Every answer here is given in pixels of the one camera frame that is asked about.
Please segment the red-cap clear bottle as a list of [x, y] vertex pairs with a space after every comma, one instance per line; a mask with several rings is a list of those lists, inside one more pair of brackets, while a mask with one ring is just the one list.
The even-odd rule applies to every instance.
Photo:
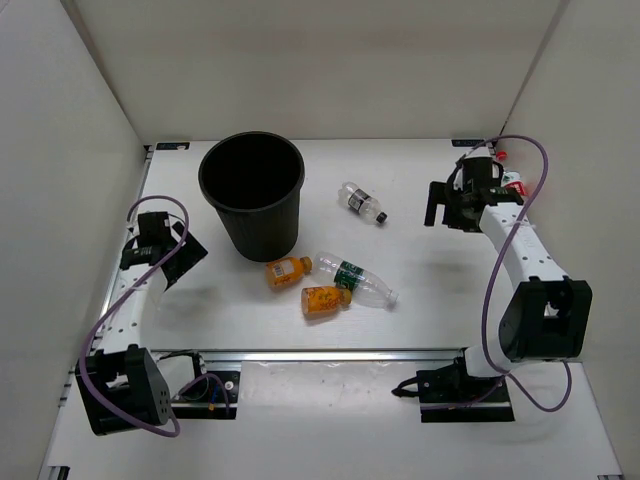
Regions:
[[521, 197], [527, 198], [528, 192], [520, 173], [507, 165], [508, 154], [505, 151], [498, 151], [496, 153], [496, 160], [503, 168], [501, 186], [504, 188], [512, 188], [516, 190]]

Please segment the large clear green-label bottle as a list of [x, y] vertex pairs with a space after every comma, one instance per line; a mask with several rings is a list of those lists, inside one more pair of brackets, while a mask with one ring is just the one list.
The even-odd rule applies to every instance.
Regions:
[[345, 288], [359, 305], [391, 310], [398, 293], [372, 272], [327, 252], [318, 252], [312, 261], [312, 276], [319, 284]]

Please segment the orange juice bottle fruit label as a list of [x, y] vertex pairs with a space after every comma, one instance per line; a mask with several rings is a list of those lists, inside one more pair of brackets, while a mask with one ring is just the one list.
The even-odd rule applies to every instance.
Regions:
[[349, 307], [352, 293], [336, 286], [307, 287], [301, 290], [300, 299], [305, 317], [325, 317]]

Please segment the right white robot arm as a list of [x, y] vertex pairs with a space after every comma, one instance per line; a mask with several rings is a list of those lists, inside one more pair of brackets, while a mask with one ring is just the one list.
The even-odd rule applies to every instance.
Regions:
[[480, 393], [485, 378], [533, 361], [561, 361], [582, 351], [593, 293], [584, 280], [573, 280], [551, 257], [525, 212], [519, 192], [502, 185], [502, 168], [489, 157], [457, 161], [444, 182], [429, 186], [425, 225], [444, 208], [443, 224], [482, 233], [498, 253], [513, 296], [499, 325], [481, 321], [481, 343], [464, 352], [464, 364], [449, 375], [449, 387], [460, 399]]

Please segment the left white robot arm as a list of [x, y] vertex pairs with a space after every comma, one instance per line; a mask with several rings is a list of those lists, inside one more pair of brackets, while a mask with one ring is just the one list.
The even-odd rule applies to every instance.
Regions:
[[116, 281], [116, 295], [131, 296], [100, 328], [100, 343], [85, 358], [88, 378], [109, 402], [137, 420], [160, 427], [170, 420], [171, 401], [179, 392], [188, 400], [206, 395], [210, 377], [198, 353], [153, 357], [141, 330], [159, 311], [161, 298], [207, 251], [188, 235], [180, 249], [149, 279], [141, 277], [178, 245], [184, 226], [167, 212], [142, 213], [131, 228]]

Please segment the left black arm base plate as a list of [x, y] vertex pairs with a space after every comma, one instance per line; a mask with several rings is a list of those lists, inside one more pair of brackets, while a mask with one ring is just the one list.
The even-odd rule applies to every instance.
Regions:
[[159, 354], [156, 365], [169, 386], [178, 419], [236, 419], [239, 364], [220, 363], [201, 352], [182, 350]]

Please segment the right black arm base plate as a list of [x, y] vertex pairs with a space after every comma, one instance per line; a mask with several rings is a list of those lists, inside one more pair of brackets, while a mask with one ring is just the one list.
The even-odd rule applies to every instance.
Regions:
[[461, 357], [441, 368], [418, 370], [391, 394], [416, 398], [422, 423], [509, 423], [515, 421], [506, 381], [502, 376], [476, 378]]

